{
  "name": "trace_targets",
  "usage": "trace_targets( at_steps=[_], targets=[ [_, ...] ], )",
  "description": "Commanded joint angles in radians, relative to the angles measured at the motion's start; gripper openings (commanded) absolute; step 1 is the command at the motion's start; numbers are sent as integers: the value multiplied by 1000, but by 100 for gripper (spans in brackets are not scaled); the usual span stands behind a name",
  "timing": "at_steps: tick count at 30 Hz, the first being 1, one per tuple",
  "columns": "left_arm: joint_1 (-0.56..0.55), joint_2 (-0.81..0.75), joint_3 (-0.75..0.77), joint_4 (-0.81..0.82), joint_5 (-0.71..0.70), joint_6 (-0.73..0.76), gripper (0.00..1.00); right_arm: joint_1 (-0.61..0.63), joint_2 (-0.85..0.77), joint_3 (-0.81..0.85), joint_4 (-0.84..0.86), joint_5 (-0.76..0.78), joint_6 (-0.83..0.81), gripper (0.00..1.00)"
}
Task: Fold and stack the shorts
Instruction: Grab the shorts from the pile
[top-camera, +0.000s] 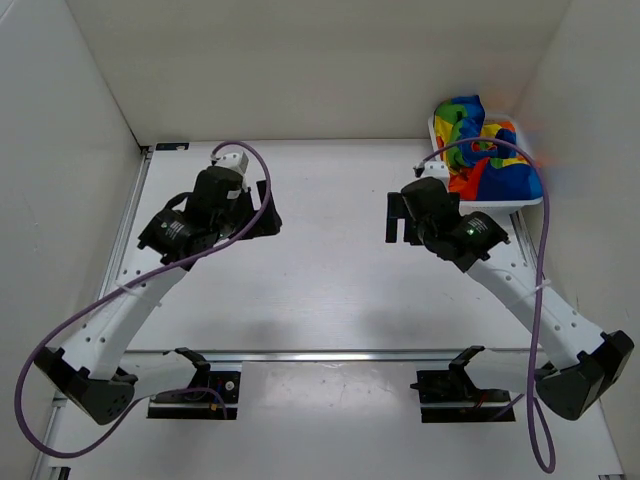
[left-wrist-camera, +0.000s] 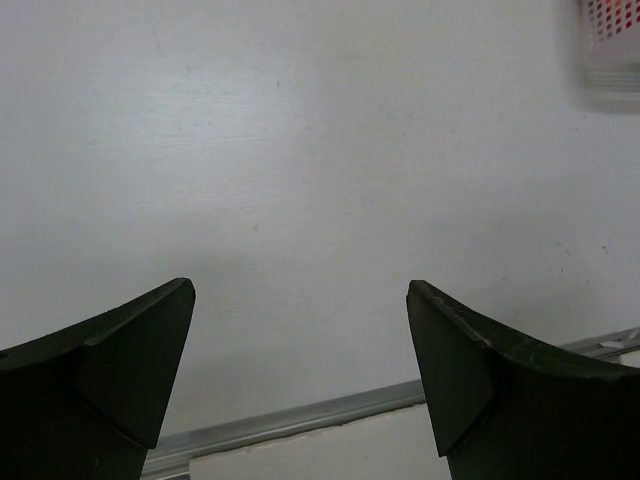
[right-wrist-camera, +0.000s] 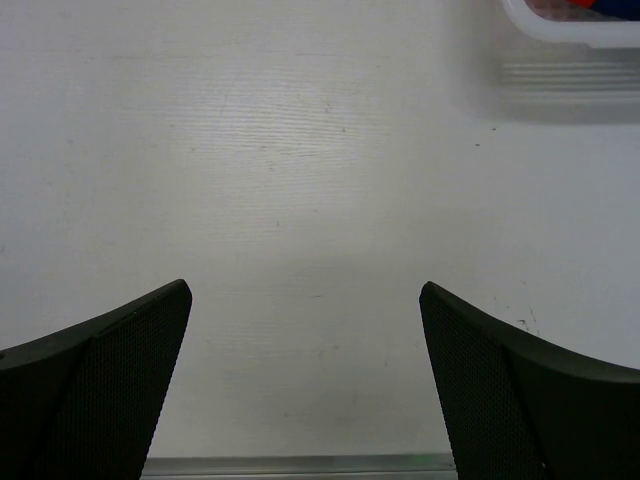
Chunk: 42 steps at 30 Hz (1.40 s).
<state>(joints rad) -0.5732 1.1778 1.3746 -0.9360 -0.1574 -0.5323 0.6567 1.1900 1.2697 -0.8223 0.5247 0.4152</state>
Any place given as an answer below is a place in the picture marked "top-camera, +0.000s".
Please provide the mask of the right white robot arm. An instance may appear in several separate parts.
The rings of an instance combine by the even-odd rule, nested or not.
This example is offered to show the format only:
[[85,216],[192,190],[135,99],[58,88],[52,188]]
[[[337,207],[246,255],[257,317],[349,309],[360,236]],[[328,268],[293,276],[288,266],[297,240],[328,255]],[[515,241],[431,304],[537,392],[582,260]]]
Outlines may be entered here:
[[463,214],[460,197],[433,177],[387,195],[386,242],[426,248],[493,294],[537,338],[535,366],[526,355],[484,346],[448,366],[452,393],[470,400],[482,390],[531,391],[559,417],[575,421],[620,377],[634,350],[623,331],[604,332],[520,264],[507,231],[483,211]]

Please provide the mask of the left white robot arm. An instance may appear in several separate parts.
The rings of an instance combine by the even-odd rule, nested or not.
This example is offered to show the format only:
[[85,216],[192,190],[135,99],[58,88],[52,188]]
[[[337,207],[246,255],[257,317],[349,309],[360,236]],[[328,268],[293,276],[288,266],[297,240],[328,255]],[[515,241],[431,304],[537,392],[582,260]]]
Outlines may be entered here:
[[257,190],[261,206],[255,209],[244,173],[222,166],[202,170],[193,190],[171,198],[139,235],[139,248],[152,251],[141,281],[127,279],[62,346],[36,353],[35,366],[97,424],[115,421],[135,401],[157,393],[177,390],[188,400],[206,395],[210,366],[186,347],[148,364],[125,364],[122,357],[162,298],[205,251],[226,239],[280,231],[269,180],[258,181]]

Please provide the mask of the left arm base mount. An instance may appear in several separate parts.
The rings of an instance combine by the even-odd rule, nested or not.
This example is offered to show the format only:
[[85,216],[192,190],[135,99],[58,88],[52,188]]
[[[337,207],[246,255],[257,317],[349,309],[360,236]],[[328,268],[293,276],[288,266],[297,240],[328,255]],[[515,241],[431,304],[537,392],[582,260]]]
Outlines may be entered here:
[[148,419],[236,420],[241,385],[239,367],[216,369],[205,357],[187,348],[175,352],[195,367],[184,389],[156,394],[149,400]]

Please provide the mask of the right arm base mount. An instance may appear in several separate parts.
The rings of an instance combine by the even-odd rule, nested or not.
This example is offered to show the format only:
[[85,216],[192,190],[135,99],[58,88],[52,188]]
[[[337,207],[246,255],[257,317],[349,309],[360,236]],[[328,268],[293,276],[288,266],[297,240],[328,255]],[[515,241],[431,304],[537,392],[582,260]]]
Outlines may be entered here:
[[457,355],[444,370],[418,370],[410,385],[418,394],[423,424],[504,423],[516,420],[519,397],[500,389],[478,388],[465,368],[483,346],[471,346]]

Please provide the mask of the rainbow striped shorts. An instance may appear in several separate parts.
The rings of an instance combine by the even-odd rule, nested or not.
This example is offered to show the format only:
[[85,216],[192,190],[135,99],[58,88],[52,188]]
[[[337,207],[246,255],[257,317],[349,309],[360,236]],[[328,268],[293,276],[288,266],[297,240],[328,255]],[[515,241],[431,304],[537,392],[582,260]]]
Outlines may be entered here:
[[433,129],[449,172],[449,190],[465,201],[529,201],[542,196],[535,169],[511,147],[517,142],[510,121],[489,122],[480,97],[443,101],[434,110]]

